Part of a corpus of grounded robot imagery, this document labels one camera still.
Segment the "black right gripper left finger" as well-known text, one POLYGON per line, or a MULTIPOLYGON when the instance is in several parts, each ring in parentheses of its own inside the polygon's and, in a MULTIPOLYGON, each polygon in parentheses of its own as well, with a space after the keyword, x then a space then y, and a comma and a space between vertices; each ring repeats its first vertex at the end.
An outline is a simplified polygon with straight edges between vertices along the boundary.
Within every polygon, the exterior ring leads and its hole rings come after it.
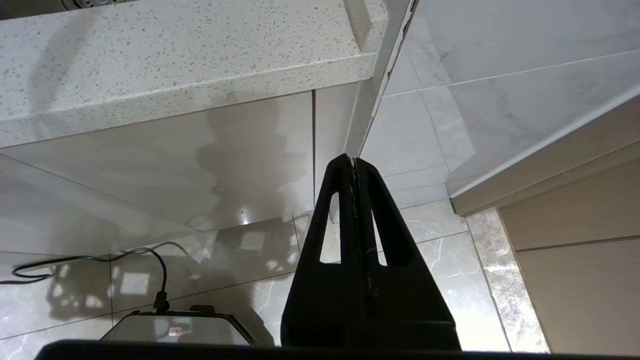
POLYGON ((354 165, 345 153, 327 164, 281 320, 283 347, 342 347, 365 317, 354 165), (321 260, 333 195, 338 195, 340 263, 321 260))

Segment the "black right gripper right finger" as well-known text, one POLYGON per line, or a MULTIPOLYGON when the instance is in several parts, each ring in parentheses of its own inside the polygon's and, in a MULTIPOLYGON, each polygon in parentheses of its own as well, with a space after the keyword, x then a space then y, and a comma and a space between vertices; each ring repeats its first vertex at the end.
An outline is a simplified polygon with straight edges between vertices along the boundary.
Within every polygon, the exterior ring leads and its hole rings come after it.
POLYGON ((366 329, 376 347, 459 351, 455 319, 379 171, 354 160, 366 329))

